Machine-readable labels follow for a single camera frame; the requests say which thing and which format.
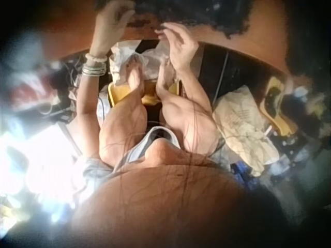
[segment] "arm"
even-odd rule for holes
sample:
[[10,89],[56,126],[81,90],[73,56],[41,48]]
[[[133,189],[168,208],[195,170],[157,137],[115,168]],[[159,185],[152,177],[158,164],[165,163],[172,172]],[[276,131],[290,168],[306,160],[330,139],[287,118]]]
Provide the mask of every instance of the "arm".
[[191,68],[178,71],[177,74],[183,83],[187,98],[201,106],[211,116],[213,111],[209,98],[198,79],[194,76]]
[[164,23],[164,30],[156,30],[160,39],[166,38],[170,44],[170,61],[181,79],[187,98],[198,104],[208,115],[212,115],[209,98],[191,70],[191,61],[199,44],[189,30],[177,23]]
[[[104,57],[124,33],[124,29],[134,14],[134,3],[131,1],[112,0],[96,19],[90,54],[94,57]],[[91,67],[99,63],[87,60]],[[99,77],[82,75],[77,95],[77,119],[82,135],[82,152],[86,157],[99,158],[100,127],[96,115],[99,95]]]

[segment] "bare foot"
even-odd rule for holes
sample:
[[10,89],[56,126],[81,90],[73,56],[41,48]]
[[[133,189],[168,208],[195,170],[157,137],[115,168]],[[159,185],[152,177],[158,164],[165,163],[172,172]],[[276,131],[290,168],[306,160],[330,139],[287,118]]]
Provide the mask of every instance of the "bare foot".
[[138,89],[141,97],[145,95],[142,64],[136,55],[132,56],[127,64],[127,82],[131,91]]
[[172,67],[169,59],[165,59],[161,62],[159,69],[159,77],[156,83],[156,93],[162,90],[168,90],[174,83],[175,70]]

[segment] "crumpled paper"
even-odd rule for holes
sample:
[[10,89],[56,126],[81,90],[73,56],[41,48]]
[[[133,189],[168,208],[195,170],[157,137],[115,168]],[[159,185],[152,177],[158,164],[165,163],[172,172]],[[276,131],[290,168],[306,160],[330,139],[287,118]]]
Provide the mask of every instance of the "crumpled paper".
[[279,160],[278,150],[262,132],[263,120],[247,86],[221,97],[213,118],[226,144],[252,168],[253,176]]
[[155,49],[150,49],[142,54],[135,52],[136,46],[126,43],[117,43],[112,47],[113,54],[110,56],[110,72],[115,85],[126,83],[126,65],[131,56],[136,55],[143,65],[145,80],[157,79],[161,60],[169,57],[169,45],[166,42],[159,42]]

